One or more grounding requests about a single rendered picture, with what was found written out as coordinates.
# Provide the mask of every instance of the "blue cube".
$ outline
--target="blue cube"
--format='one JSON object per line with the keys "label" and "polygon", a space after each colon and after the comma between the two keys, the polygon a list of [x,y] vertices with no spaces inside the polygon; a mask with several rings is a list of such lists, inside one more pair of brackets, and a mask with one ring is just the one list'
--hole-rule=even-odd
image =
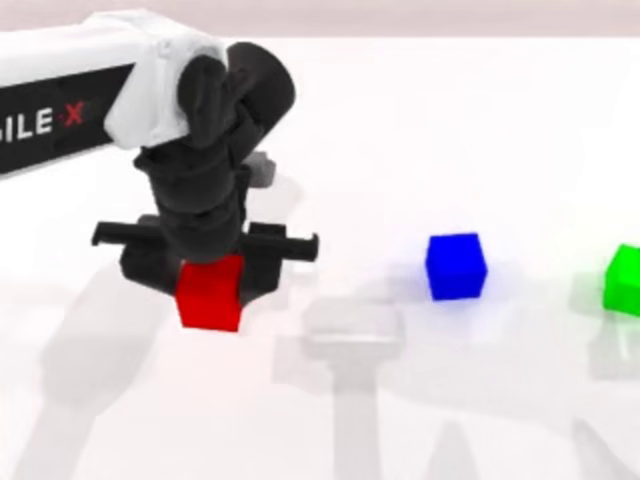
{"label": "blue cube", "polygon": [[425,267],[436,301],[479,298],[488,273],[476,233],[432,236]]}

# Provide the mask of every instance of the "black label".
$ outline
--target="black label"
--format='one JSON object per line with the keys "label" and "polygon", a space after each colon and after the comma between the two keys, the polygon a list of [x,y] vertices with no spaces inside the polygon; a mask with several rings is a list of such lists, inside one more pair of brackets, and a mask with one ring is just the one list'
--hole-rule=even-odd
{"label": "black label", "polygon": [[0,88],[0,174],[111,143],[104,119],[132,69]]}

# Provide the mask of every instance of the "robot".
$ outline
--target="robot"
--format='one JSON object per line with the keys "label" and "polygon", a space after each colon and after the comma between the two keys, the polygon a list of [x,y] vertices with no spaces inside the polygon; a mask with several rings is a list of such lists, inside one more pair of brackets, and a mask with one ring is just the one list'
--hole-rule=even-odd
{"label": "robot", "polygon": [[237,331],[243,308],[277,290],[284,260],[316,260],[316,234],[245,225],[249,189],[275,174],[254,150],[295,100],[270,52],[225,49],[146,10],[2,33],[0,51],[0,174],[109,144],[139,149],[157,212],[99,222],[92,243],[122,245],[123,276],[173,296],[185,327]]}

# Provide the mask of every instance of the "green cube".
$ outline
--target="green cube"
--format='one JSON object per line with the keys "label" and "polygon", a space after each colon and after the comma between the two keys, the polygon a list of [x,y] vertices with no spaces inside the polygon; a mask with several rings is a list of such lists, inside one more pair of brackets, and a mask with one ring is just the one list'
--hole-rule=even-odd
{"label": "green cube", "polygon": [[618,247],[605,274],[602,305],[640,317],[640,248]]}

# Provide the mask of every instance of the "white table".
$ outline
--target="white table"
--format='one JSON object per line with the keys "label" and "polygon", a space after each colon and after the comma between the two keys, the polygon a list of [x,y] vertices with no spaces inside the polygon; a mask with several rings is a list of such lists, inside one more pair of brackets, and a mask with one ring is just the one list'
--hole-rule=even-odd
{"label": "white table", "polygon": [[[599,282],[640,244],[640,43],[256,41],[299,98],[250,217],[317,264],[184,330],[89,246],[153,212],[135,152],[2,181],[0,478],[637,479],[640,321]],[[433,304],[428,237],[465,231],[484,296]]]}

